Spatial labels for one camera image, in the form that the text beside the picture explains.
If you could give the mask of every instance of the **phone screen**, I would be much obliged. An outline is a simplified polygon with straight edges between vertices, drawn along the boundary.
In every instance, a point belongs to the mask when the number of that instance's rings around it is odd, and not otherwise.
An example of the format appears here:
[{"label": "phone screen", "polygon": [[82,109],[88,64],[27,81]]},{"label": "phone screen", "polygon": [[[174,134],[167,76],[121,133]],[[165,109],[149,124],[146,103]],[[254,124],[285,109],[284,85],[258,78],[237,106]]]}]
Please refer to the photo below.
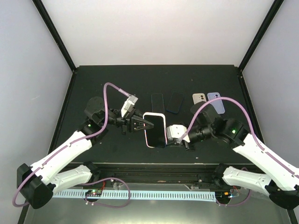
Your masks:
[{"label": "phone screen", "polygon": [[164,113],[164,100],[162,93],[153,93],[151,95],[151,107],[153,113]]},{"label": "phone screen", "polygon": [[159,115],[144,115],[143,118],[154,124],[154,128],[145,130],[145,138],[149,147],[165,148],[164,118]]},{"label": "phone screen", "polygon": [[179,109],[181,108],[183,99],[184,95],[182,93],[174,92],[170,98],[166,110],[171,113],[178,113]]}]

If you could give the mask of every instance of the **gray wall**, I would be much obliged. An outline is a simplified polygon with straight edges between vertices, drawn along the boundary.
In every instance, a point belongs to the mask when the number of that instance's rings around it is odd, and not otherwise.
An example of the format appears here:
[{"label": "gray wall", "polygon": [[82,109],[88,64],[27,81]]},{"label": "gray wall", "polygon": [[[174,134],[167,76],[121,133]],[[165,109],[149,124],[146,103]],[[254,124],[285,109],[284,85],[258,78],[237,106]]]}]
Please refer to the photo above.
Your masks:
[{"label": "gray wall", "polygon": [[43,2],[77,66],[239,65],[273,0]]},{"label": "gray wall", "polygon": [[244,71],[266,144],[299,167],[299,1],[285,1]]},{"label": "gray wall", "polygon": [[31,0],[0,3],[0,68],[0,222],[15,224],[16,169],[47,154],[71,78]]}]

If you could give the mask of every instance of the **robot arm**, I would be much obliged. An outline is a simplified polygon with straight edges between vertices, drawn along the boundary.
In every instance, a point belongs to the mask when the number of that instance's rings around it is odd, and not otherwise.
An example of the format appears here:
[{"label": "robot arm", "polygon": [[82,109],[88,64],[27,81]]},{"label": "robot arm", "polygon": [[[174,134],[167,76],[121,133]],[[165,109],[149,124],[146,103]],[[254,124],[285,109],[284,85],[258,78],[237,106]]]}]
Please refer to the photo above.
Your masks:
[{"label": "robot arm", "polygon": [[[198,103],[191,108],[193,114],[204,103]],[[192,148],[194,143],[212,139],[223,147],[229,147],[236,153],[246,157],[259,167],[265,174],[238,170],[232,166],[221,164],[216,169],[216,178],[221,179],[230,186],[245,187],[263,193],[278,206],[293,209],[299,205],[299,169],[292,166],[260,140],[257,145],[252,134],[244,125],[235,119],[223,119],[212,105],[207,105],[205,110],[196,119],[198,125],[193,126],[180,143],[177,136],[186,132],[184,126],[170,126],[167,128],[167,138],[172,144],[183,144],[186,149]]]},{"label": "robot arm", "polygon": [[[109,109],[108,124],[121,127],[123,134],[127,131],[136,132],[152,128],[153,124],[144,120],[142,113],[134,108],[137,100],[138,98],[129,96],[121,110]],[[102,98],[90,99],[85,114],[87,115],[86,122],[65,143],[30,167],[22,164],[17,169],[18,188],[31,175],[20,192],[34,209],[44,206],[53,194],[81,183],[87,183],[92,176],[98,175],[98,170],[92,163],[85,163],[75,169],[59,173],[78,155],[100,142],[108,132],[104,129],[100,134],[85,139],[97,133],[103,126],[105,108]]]}]

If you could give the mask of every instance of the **black mat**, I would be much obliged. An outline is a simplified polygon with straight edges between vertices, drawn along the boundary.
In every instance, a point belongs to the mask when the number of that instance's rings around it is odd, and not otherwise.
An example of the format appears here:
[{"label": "black mat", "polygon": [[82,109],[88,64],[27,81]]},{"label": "black mat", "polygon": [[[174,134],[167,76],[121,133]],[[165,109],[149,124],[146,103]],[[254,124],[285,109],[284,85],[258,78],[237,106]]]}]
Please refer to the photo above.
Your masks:
[{"label": "black mat", "polygon": [[[85,120],[87,101],[103,96],[104,83],[111,82],[139,100],[136,108],[151,112],[151,94],[164,95],[165,108],[174,91],[185,95],[178,114],[165,111],[167,126],[180,122],[189,123],[193,105],[192,94],[219,92],[245,106],[237,73],[233,65],[119,65],[80,66],[67,110],[62,123],[57,146],[62,144]],[[108,87],[108,105],[120,109],[126,97]],[[225,118],[236,118],[247,123],[241,110],[230,102],[224,102]],[[109,132],[101,144],[78,156],[74,162],[106,163],[251,163],[233,150],[221,148],[207,140],[187,152],[181,147],[148,148],[144,132],[122,135],[121,130],[109,126]]]}]

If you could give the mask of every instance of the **smartphone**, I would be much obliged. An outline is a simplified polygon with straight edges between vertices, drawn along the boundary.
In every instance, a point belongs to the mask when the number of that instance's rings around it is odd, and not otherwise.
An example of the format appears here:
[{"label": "smartphone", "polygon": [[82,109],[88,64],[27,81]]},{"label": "smartphone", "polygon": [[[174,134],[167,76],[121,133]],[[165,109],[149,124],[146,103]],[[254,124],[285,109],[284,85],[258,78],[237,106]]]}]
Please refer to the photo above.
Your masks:
[{"label": "smartphone", "polygon": [[167,145],[165,115],[146,112],[143,119],[154,124],[154,128],[144,130],[146,145],[150,148],[165,148]]},{"label": "smartphone", "polygon": [[206,102],[206,96],[203,93],[194,93],[192,95],[193,103],[197,104],[199,102]]},{"label": "smartphone", "polygon": [[178,113],[181,108],[184,95],[179,92],[174,92],[170,98],[169,104],[167,105],[166,110],[171,113]]},{"label": "smartphone", "polygon": [[[218,92],[210,92],[207,94],[208,100],[215,99],[218,97],[220,97],[220,94]],[[217,111],[218,114],[225,113],[225,109],[224,109],[222,100],[216,100],[216,101],[212,102],[211,104],[213,105],[213,107],[215,108],[215,110]]]},{"label": "smartphone", "polygon": [[153,113],[164,113],[164,100],[162,93],[153,93],[151,95],[151,108]]}]

